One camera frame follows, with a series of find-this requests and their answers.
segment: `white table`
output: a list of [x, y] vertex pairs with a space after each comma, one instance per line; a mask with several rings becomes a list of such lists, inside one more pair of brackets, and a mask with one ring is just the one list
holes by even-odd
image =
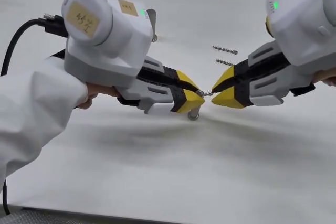
[[[144, 0], [158, 12], [149, 55], [209, 90], [226, 66], [271, 40], [265, 0]], [[15, 30], [62, 0], [0, 0], [4, 55]], [[10, 71], [33, 66], [64, 40], [32, 28]], [[221, 45], [239, 51], [214, 51]], [[336, 90], [282, 106], [233, 110], [210, 102], [197, 122], [153, 118], [98, 97], [75, 111], [37, 161], [8, 179], [12, 205], [195, 224], [335, 223]]]

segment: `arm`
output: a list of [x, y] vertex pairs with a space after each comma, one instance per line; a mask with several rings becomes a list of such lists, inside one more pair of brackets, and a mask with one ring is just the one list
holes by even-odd
[[86, 101], [87, 86], [66, 73], [63, 63], [50, 57], [35, 70], [0, 78], [0, 185], [34, 161]]

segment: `metal screw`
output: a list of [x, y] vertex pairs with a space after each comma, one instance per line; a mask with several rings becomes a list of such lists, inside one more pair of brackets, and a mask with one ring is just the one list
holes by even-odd
[[214, 49], [217, 49], [217, 50], [220, 50], [220, 51], [224, 51], [224, 52], [229, 52], [230, 54], [234, 54], [234, 55], [237, 55], [238, 54], [238, 51], [237, 50], [229, 50], [229, 49], [226, 49], [224, 47], [219, 47], [219, 46], [212, 46]]
[[225, 61], [225, 60], [219, 60], [219, 59], [217, 59], [216, 62], [221, 63], [221, 64], [228, 65], [228, 66], [230, 66], [230, 67], [234, 66], [234, 64], [232, 64], [231, 62], [227, 62], [227, 61]]

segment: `hand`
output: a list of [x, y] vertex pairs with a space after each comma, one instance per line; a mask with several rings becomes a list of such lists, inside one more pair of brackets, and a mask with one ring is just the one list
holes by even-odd
[[336, 68], [329, 69], [327, 71], [317, 72], [314, 76], [313, 83], [322, 81], [328, 86], [336, 87]]
[[88, 86], [88, 100], [77, 106], [78, 108], [83, 110], [87, 110], [88, 108], [91, 107], [93, 99], [96, 98], [98, 94], [107, 94], [112, 97], [119, 96], [117, 90], [114, 87], [109, 88], [92, 83], [87, 83], [87, 86]]

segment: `beige label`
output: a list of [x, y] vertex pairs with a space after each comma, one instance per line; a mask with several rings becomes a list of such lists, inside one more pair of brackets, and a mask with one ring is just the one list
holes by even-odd
[[71, 4], [66, 19], [89, 38], [93, 37], [100, 22], [96, 15], [76, 1]]
[[118, 1], [119, 1], [119, 4], [120, 4], [121, 11], [123, 13], [129, 14], [129, 15], [132, 15], [132, 16], [135, 16], [135, 17], [138, 16], [137, 9], [135, 9], [135, 5], [134, 5], [133, 2], [129, 2], [129, 1], [126, 1], [126, 0], [118, 0]]

